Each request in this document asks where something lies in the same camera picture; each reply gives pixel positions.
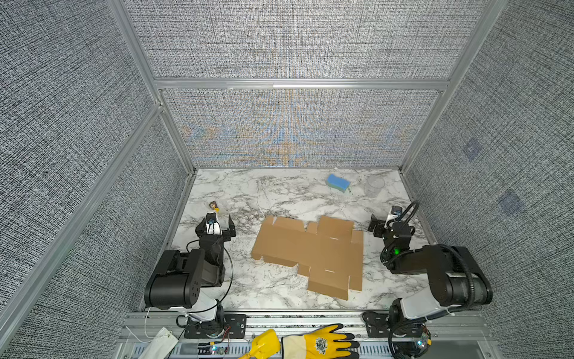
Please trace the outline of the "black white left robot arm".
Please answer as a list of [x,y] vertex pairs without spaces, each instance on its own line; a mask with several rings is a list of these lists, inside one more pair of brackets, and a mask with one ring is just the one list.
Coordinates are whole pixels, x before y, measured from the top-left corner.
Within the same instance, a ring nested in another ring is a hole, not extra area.
[[144,290],[147,308],[179,311],[199,324],[224,324],[220,299],[213,299],[203,288],[217,288],[224,283],[224,257],[229,252],[224,244],[236,237],[231,216],[219,221],[209,212],[195,228],[198,248],[166,250],[161,255]]

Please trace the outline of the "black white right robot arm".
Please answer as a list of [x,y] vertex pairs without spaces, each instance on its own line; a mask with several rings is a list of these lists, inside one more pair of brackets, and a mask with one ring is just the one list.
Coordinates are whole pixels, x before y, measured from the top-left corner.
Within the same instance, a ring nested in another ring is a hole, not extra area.
[[415,227],[393,214],[386,220],[372,216],[368,231],[384,241],[380,260],[391,273],[425,274],[428,278],[426,288],[394,300],[388,314],[363,314],[370,337],[381,337],[392,329],[398,337],[414,337],[422,333],[422,325],[416,320],[427,322],[492,302],[490,281],[468,248],[425,245],[412,249]]

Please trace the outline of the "brown cardboard box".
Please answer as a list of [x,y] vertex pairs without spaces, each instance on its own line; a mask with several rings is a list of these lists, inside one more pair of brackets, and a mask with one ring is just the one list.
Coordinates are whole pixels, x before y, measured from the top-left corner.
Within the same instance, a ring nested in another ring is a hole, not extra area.
[[349,292],[363,290],[364,233],[354,222],[322,216],[317,222],[267,216],[251,256],[297,267],[308,278],[307,289],[347,301]]

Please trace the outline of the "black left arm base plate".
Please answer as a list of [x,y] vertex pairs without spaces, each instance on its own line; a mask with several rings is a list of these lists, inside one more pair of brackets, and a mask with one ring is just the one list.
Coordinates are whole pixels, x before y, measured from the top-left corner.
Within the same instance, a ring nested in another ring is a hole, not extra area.
[[224,314],[215,320],[203,322],[189,318],[183,337],[185,339],[221,340],[225,334],[229,339],[244,339],[247,318],[244,314]]

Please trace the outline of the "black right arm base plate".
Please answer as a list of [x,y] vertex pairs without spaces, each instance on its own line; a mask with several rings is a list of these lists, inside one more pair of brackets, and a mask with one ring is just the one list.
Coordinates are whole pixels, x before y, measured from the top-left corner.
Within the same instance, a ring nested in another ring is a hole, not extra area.
[[405,319],[401,314],[389,314],[388,312],[366,311],[361,316],[369,338],[387,338],[391,330],[396,338],[416,338],[423,334],[431,335],[422,323]]

